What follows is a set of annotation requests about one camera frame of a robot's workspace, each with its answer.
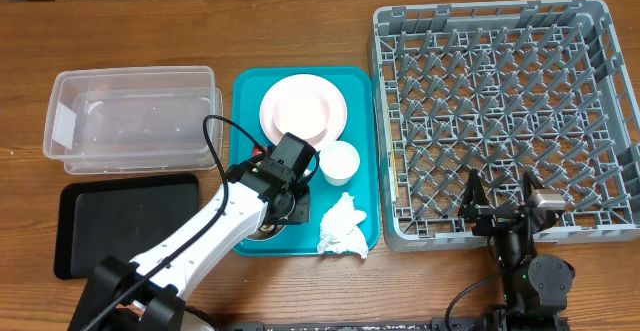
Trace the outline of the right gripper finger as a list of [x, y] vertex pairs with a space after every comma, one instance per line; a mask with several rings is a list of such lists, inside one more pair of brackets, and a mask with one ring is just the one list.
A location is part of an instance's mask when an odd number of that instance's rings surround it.
[[532, 170], [526, 170], [522, 178], [523, 201], [526, 205], [534, 205], [533, 192], [542, 189], [543, 185]]
[[477, 206], [489, 206], [489, 199], [486, 196], [482, 185], [482, 178], [477, 169], [469, 172], [465, 191], [462, 197], [462, 215], [474, 216], [477, 214]]

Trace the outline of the white napkin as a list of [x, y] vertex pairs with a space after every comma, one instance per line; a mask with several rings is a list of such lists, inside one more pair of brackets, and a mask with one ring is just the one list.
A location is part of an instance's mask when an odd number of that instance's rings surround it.
[[354, 253], [365, 260], [369, 247], [359, 225], [366, 218], [367, 214], [364, 211], [355, 208], [354, 197], [343, 192], [320, 222], [317, 253]]

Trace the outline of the red ketchup packet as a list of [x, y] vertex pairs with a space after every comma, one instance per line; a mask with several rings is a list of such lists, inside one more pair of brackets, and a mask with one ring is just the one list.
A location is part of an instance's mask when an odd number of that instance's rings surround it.
[[252, 156], [267, 155], [268, 149], [263, 145], [255, 145], [252, 149]]

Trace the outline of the white paper cup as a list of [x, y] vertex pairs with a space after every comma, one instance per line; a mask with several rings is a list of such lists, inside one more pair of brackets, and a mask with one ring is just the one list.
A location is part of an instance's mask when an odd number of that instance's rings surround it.
[[320, 169], [330, 185], [345, 185], [357, 172], [360, 156], [356, 148], [345, 141], [334, 141], [320, 151]]

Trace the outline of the white bowl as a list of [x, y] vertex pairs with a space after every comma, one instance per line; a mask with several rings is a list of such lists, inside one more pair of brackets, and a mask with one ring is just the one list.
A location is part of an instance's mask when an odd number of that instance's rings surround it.
[[246, 237], [250, 241], [266, 241], [274, 238], [286, 228], [285, 225], [262, 225]]

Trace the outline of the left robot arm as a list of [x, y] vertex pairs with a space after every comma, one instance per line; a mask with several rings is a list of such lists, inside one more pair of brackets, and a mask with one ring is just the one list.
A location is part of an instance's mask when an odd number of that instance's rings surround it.
[[172, 235], [129, 262], [109, 256], [94, 268], [70, 329], [181, 329], [187, 298], [231, 249], [308, 207], [306, 169], [316, 155], [287, 133], [272, 151], [230, 166], [214, 197]]

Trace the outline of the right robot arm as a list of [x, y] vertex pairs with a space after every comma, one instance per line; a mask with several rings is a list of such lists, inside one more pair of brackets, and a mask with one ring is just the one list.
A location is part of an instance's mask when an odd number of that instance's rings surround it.
[[[479, 171], [469, 173], [458, 216], [474, 224], [472, 234], [487, 240], [498, 271], [461, 291], [450, 302], [444, 316], [448, 330], [460, 325], [466, 330], [568, 330], [558, 313], [568, 305], [575, 268], [565, 260], [540, 255], [534, 235], [552, 226], [565, 212], [561, 193], [546, 188], [530, 170], [522, 179], [524, 200], [490, 205]], [[477, 318], [452, 318], [457, 302], [471, 291], [499, 279], [504, 302], [490, 305]]]

